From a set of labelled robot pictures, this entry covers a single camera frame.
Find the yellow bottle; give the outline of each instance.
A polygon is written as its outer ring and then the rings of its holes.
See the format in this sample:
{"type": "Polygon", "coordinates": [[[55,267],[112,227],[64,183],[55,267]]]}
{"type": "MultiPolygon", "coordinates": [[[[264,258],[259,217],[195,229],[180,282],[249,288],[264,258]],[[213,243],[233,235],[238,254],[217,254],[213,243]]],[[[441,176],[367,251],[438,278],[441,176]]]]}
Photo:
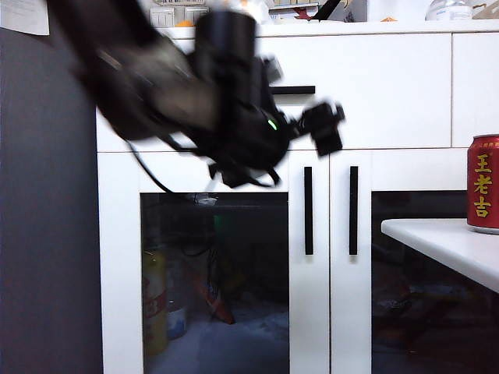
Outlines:
{"type": "Polygon", "coordinates": [[[168,344],[166,336],[166,262],[159,252],[143,252],[143,346],[146,356],[158,355],[168,344]]]}

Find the gray wall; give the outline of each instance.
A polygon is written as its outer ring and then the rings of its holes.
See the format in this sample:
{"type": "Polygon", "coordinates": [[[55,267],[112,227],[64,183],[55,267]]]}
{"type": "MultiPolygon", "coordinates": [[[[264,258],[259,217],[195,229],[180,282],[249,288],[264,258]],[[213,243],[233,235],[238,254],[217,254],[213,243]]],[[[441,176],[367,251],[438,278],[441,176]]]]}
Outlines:
{"type": "Polygon", "coordinates": [[[0,30],[2,374],[102,372],[94,106],[56,26],[0,30]]]}

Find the paper on wall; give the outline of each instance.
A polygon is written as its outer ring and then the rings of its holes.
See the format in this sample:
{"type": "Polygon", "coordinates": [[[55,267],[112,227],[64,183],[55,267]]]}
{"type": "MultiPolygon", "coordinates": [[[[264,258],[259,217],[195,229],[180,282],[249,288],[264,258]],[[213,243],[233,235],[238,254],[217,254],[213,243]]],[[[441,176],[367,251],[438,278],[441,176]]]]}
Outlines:
{"type": "Polygon", "coordinates": [[[0,26],[21,33],[48,35],[45,0],[0,0],[0,26]]]}

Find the white table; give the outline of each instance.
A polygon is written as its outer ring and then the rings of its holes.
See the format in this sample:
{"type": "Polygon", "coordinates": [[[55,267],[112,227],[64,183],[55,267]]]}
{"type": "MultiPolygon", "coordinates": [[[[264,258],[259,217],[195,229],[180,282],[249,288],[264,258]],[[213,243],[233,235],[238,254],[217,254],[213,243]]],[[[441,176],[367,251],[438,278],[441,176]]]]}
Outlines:
{"type": "Polygon", "coordinates": [[[499,235],[471,231],[466,219],[387,220],[381,231],[499,292],[499,235]]]}

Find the green led light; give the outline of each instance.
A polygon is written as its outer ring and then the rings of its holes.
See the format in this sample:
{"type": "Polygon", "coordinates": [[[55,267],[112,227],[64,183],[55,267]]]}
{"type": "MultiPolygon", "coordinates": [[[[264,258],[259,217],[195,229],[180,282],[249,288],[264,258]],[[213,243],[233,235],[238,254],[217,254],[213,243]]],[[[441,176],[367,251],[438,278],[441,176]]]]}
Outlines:
{"type": "Polygon", "coordinates": [[[269,119],[267,122],[271,126],[272,129],[274,129],[275,131],[278,131],[278,126],[271,119],[269,119]]]}

